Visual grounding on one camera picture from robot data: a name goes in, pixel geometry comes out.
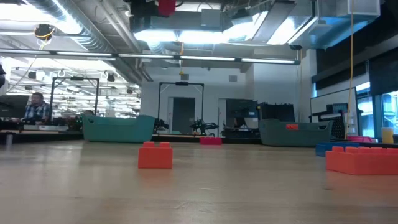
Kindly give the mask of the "linear ceiling light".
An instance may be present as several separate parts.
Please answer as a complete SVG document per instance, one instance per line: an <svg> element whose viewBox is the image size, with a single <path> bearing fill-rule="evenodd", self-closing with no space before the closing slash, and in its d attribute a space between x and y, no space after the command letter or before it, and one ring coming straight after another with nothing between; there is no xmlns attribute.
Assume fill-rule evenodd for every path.
<svg viewBox="0 0 398 224"><path fill-rule="evenodd" d="M194 56L194 55L180 55L180 60L203 60L203 61L220 61L220 62L234 62L233 57L206 57L206 56Z"/></svg>
<svg viewBox="0 0 398 224"><path fill-rule="evenodd" d="M22 50L22 49L0 49L0 53L4 54L27 54L27 55L50 55L46 50Z"/></svg>
<svg viewBox="0 0 398 224"><path fill-rule="evenodd" d="M120 58L148 58L148 59L174 59L173 55L157 54L118 54Z"/></svg>
<svg viewBox="0 0 398 224"><path fill-rule="evenodd" d="M286 65L296 65L295 60L277 60L268 58L242 58L241 62L244 63L266 63L266 64L286 64Z"/></svg>
<svg viewBox="0 0 398 224"><path fill-rule="evenodd" d="M65 51L56 51L58 55L67 55L67 56L82 56L82 57L112 57L113 55L110 53L94 53L94 52L65 52Z"/></svg>

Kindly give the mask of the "white tray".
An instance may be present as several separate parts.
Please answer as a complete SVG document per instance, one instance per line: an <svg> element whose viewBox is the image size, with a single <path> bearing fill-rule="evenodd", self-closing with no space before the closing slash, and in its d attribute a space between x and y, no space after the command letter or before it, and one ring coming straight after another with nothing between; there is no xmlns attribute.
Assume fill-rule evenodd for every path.
<svg viewBox="0 0 398 224"><path fill-rule="evenodd" d="M68 126L23 125L23 130L28 130L28 131L67 131Z"/></svg>

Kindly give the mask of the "person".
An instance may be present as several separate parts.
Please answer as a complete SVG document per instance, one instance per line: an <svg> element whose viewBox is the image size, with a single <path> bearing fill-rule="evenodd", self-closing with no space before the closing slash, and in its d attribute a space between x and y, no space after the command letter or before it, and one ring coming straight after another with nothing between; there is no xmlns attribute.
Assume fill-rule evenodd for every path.
<svg viewBox="0 0 398 224"><path fill-rule="evenodd" d="M36 123L46 123L49 120L49 109L49 104L44 101L43 94L35 92L31 96L30 104L25 108L23 118Z"/></svg>

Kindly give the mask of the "black aluminium frame rail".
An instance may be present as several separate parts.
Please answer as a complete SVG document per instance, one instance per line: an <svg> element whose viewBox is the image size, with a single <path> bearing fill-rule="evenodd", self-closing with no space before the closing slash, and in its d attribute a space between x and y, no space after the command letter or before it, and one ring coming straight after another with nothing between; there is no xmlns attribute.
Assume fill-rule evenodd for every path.
<svg viewBox="0 0 398 224"><path fill-rule="evenodd" d="M0 133L0 145L5 145L7 136L12 136L12 143L30 143L30 142L51 142L51 141L74 141L84 139L82 134L61 133L61 134L11 134Z"/></svg>
<svg viewBox="0 0 398 224"><path fill-rule="evenodd" d="M364 146L364 147L382 147L382 148L395 148L398 149L398 144L383 144L373 142L343 142L343 141L331 141L333 144L353 145L353 146Z"/></svg>
<svg viewBox="0 0 398 224"><path fill-rule="evenodd" d="M199 143L201 138L205 136L191 135L171 135L171 134L153 134L151 141L154 142L183 142L183 143ZM223 144L257 144L261 145L260 139L249 138L221 138Z"/></svg>

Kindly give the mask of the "grey-blue plastic bin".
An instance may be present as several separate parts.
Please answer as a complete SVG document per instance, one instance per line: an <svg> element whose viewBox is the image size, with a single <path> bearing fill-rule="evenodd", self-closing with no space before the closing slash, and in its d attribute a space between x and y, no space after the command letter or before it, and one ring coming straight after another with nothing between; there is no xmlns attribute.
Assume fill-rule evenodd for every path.
<svg viewBox="0 0 398 224"><path fill-rule="evenodd" d="M287 124L298 124L299 130L286 129ZM259 121L259 132L263 145L280 147L315 147L330 140L330 126L320 129L326 123L281 122L278 119Z"/></svg>

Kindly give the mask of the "blue toy brick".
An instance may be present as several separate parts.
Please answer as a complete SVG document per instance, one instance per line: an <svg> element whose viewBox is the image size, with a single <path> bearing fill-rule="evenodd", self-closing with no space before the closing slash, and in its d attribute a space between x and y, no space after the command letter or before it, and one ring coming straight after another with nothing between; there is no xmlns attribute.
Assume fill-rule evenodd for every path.
<svg viewBox="0 0 398 224"><path fill-rule="evenodd" d="M327 151L331 151L333 146L339 147L359 147L360 144L357 142L320 142L315 146L315 155L319 157L325 157Z"/></svg>

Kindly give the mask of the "black computer monitor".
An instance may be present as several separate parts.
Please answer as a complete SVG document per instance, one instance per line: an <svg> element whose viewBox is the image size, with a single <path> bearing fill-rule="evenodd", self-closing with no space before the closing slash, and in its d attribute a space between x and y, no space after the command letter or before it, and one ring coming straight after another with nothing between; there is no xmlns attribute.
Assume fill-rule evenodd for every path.
<svg viewBox="0 0 398 224"><path fill-rule="evenodd" d="M2 95L0 96L0 118L11 121L20 121L25 116L28 104L27 95Z"/></svg>

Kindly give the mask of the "black pegboard rack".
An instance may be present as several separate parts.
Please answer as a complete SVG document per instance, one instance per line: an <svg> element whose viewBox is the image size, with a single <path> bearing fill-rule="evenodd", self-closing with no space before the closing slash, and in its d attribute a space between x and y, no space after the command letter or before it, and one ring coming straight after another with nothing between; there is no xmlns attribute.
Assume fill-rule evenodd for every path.
<svg viewBox="0 0 398 224"><path fill-rule="evenodd" d="M312 113L310 122L326 123L320 129L326 129L330 126L330 139L341 140L346 136L345 114L348 112L347 103L333 103L326 105L326 110Z"/></svg>

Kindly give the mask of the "grey rectangular duct box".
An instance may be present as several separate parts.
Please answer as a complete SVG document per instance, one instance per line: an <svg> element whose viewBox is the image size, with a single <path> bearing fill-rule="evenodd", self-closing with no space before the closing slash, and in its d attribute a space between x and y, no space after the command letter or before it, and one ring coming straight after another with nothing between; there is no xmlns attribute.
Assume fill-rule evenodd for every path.
<svg viewBox="0 0 398 224"><path fill-rule="evenodd" d="M220 28L222 13L219 9L202 9L201 26L206 28Z"/></svg>

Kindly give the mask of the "teal plastic bin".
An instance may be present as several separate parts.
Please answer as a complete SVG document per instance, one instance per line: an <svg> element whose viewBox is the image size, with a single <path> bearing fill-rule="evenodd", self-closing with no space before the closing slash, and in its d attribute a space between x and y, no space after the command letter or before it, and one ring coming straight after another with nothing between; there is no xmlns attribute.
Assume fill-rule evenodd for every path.
<svg viewBox="0 0 398 224"><path fill-rule="evenodd" d="M82 123L86 141L143 143L152 139L155 118L148 115L136 118L83 115Z"/></svg>

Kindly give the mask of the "white barrel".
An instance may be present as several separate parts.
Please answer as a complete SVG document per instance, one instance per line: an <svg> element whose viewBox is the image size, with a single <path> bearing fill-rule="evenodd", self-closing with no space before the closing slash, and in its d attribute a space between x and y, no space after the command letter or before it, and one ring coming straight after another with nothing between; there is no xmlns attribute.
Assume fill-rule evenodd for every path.
<svg viewBox="0 0 398 224"><path fill-rule="evenodd" d="M248 117L248 118L244 118L244 121L245 121L245 125L248 128L257 129L259 127L258 118Z"/></svg>

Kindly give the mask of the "small orange toy brick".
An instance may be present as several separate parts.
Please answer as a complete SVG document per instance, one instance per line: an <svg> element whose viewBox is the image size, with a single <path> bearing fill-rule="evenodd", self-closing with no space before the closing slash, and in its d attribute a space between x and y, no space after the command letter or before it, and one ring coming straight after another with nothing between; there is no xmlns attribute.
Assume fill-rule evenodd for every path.
<svg viewBox="0 0 398 224"><path fill-rule="evenodd" d="M169 142L144 142L139 148L137 166L139 169L171 169L173 149Z"/></svg>

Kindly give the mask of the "pink toy brick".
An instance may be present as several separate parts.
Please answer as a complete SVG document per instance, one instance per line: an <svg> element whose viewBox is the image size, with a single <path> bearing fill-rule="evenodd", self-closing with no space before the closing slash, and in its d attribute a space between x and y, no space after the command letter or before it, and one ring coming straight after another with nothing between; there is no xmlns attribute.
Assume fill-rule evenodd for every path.
<svg viewBox="0 0 398 224"><path fill-rule="evenodd" d="M352 142L365 142L365 143L373 142L372 138L368 136L348 136L347 140Z"/></svg>

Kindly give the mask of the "yellow cup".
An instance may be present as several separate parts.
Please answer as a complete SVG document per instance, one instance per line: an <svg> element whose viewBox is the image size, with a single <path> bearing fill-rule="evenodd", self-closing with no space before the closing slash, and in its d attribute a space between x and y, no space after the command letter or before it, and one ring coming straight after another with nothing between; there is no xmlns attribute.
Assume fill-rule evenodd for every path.
<svg viewBox="0 0 398 224"><path fill-rule="evenodd" d="M394 128L382 127L381 128L381 139L382 139L383 144L393 144L394 143Z"/></svg>

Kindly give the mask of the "whiteboard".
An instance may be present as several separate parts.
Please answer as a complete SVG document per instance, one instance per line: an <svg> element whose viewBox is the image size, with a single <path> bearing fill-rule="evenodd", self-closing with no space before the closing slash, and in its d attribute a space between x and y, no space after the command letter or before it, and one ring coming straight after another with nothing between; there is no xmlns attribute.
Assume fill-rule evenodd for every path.
<svg viewBox="0 0 398 224"><path fill-rule="evenodd" d="M315 113L324 112L326 106L333 103L350 103L349 105L349 115L345 113L345 121L348 122L348 135L357 136L358 131L358 115L357 115L357 102L356 102L356 89L345 89L336 91L333 93L328 93L318 97L310 99L310 111L312 116L312 121L317 122Z"/></svg>

